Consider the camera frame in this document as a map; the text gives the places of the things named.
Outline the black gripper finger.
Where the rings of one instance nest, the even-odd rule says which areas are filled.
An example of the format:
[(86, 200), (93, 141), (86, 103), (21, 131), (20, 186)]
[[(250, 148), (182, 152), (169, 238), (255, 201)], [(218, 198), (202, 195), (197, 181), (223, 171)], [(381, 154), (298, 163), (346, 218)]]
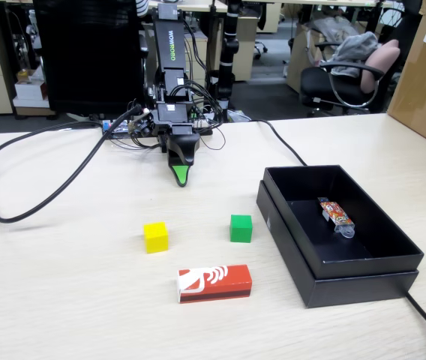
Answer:
[(169, 152), (174, 153), (174, 157), (178, 158), (181, 165), (193, 166), (194, 156), (200, 147), (200, 135), (192, 134), (170, 134), (167, 137), (166, 147)]

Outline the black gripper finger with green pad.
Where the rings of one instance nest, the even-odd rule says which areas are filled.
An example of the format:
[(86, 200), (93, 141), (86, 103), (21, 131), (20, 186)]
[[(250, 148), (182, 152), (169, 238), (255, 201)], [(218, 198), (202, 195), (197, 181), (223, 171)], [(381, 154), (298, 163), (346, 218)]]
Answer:
[(188, 165), (172, 165), (170, 167), (179, 187), (183, 188), (187, 185), (190, 168)]

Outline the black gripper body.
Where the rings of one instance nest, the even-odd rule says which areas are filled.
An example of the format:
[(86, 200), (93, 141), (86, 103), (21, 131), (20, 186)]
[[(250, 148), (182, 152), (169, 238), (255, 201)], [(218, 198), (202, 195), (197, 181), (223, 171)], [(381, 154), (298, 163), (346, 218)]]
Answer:
[(154, 137), (160, 135), (191, 135), (193, 133), (193, 124), (188, 120), (188, 114), (184, 111), (174, 112), (153, 112)]

